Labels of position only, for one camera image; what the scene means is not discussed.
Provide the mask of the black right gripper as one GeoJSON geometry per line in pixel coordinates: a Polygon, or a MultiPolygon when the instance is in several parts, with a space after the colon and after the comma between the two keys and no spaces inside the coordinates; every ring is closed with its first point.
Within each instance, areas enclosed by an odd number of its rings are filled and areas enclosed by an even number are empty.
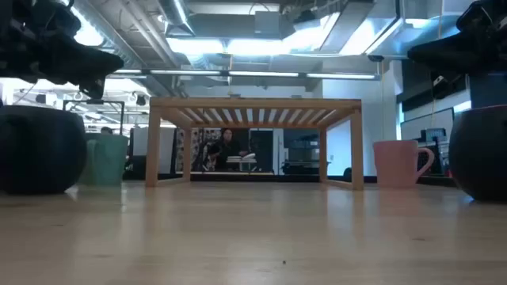
{"type": "Polygon", "coordinates": [[[437,42],[412,47],[407,56],[435,71],[507,71],[507,0],[476,0],[456,22],[465,51],[437,42]]]}

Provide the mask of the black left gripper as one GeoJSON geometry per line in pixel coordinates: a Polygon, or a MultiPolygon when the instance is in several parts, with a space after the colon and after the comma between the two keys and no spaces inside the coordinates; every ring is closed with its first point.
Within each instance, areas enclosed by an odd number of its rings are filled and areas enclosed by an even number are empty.
{"type": "Polygon", "coordinates": [[[79,86],[101,100],[105,76],[121,69],[118,55],[79,44],[75,0],[0,0],[0,78],[79,86]]]}

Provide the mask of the black mug orange inside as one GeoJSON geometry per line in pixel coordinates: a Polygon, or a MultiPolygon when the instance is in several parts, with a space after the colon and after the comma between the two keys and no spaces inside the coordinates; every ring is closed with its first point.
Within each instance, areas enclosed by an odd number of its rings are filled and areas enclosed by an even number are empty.
{"type": "Polygon", "coordinates": [[[461,190],[477,201],[507,203],[507,104],[462,112],[448,157],[461,190]]]}

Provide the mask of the pink mug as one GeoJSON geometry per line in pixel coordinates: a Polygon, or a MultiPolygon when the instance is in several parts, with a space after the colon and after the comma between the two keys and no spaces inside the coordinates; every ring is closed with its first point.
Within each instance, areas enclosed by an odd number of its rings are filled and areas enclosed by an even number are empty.
{"type": "Polygon", "coordinates": [[[395,140],[373,143],[377,184],[385,188],[415,188],[417,180],[435,160],[428,148],[419,148],[417,141],[395,140]],[[420,153],[428,155],[428,161],[418,169],[420,153]]]}

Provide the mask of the green mug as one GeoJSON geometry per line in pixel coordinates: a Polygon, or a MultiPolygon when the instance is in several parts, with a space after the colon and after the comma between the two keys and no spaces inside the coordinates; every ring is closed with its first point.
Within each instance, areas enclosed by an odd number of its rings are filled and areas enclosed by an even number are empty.
{"type": "Polygon", "coordinates": [[[120,186],[127,161],[128,138],[86,133],[86,143],[86,165],[78,183],[94,187],[120,186]]]}

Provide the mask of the black pegboard cart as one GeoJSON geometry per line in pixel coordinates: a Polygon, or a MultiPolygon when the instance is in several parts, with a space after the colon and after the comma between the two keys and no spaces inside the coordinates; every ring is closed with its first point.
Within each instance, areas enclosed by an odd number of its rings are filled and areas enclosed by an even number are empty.
{"type": "Polygon", "coordinates": [[[423,138],[417,140],[419,148],[428,148],[434,154],[434,160],[430,167],[423,173],[423,176],[450,177],[448,160],[448,141],[444,138],[433,137],[425,141],[423,138]]]}

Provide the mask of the patterned panel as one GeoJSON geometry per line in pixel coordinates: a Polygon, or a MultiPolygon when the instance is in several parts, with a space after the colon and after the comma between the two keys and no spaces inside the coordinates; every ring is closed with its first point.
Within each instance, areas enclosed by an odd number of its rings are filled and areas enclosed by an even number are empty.
{"type": "MultiPolygon", "coordinates": [[[[184,142],[185,142],[185,131],[178,128],[176,133],[176,158],[175,158],[175,171],[182,172],[184,166],[184,142]]],[[[194,172],[201,171],[203,169],[204,160],[204,129],[193,128],[191,134],[191,170],[194,172]]]]}

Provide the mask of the wooden slatted rack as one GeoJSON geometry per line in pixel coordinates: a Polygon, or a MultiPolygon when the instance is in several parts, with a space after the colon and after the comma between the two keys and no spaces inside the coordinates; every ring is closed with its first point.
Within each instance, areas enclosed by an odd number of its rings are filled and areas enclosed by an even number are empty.
{"type": "Polygon", "coordinates": [[[191,134],[195,127],[316,129],[319,131],[319,175],[323,184],[364,189],[362,103],[359,99],[176,98],[150,100],[145,185],[159,184],[158,156],[161,122],[184,131],[183,177],[191,177],[191,134]],[[327,177],[327,135],[332,127],[350,122],[352,176],[350,182],[327,177]]]}

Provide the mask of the long ceiling light strip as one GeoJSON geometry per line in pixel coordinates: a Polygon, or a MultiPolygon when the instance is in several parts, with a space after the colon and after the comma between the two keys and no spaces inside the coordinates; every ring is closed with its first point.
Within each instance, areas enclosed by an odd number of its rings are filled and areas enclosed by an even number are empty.
{"type": "Polygon", "coordinates": [[[114,75],[172,75],[172,76],[209,76],[209,77],[266,77],[266,78],[312,78],[329,80],[376,80],[378,74],[346,73],[298,73],[280,71],[246,71],[246,70],[155,70],[123,69],[113,72],[114,75]]]}

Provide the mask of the white wall board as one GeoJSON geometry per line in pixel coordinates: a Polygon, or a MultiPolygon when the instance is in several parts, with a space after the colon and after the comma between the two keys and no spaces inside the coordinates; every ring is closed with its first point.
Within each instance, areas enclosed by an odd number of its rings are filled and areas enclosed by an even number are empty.
{"type": "Polygon", "coordinates": [[[454,109],[447,108],[433,114],[419,116],[401,123],[401,140],[415,140],[422,138],[422,131],[429,129],[444,129],[448,139],[454,123],[454,109]]]}

